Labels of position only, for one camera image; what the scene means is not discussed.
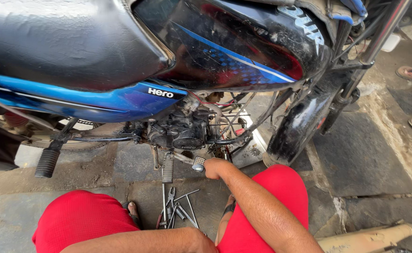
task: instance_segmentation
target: person's right hand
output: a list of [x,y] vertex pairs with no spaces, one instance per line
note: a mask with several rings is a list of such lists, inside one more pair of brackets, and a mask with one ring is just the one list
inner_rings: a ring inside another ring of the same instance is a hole
[[220,171],[223,169],[235,168],[234,164],[220,158],[211,158],[205,161],[206,177],[210,179],[219,179]]
[[215,247],[214,242],[211,241],[206,235],[203,234],[199,229],[198,232],[198,243],[196,244],[197,248],[196,253],[219,253],[219,250]]

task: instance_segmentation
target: black fuel tank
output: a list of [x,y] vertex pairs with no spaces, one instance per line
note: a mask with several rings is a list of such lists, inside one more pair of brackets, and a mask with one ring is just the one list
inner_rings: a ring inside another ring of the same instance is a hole
[[231,0],[143,0],[134,13],[175,53],[154,79],[187,89],[277,90],[326,67],[330,40],[306,10]]

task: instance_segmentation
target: bolt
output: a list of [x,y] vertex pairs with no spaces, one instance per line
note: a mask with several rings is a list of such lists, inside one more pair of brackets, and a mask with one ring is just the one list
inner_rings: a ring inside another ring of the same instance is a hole
[[172,130],[170,130],[170,134],[172,135],[178,135],[179,131],[177,128],[172,128]]
[[198,96],[202,97],[202,98],[205,98],[205,97],[208,96],[208,94],[207,94],[207,92],[202,91],[202,92],[198,92]]

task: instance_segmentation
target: engine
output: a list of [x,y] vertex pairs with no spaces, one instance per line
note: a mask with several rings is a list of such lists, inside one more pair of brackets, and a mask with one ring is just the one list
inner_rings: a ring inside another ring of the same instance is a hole
[[205,146],[209,111],[199,109],[188,113],[175,111],[148,124],[147,139],[166,148],[195,150]]

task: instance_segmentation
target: seat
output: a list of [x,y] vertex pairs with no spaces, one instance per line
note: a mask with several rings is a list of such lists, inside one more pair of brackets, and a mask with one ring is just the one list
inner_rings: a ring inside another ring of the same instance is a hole
[[0,75],[111,90],[164,72],[174,55],[124,0],[0,0]]

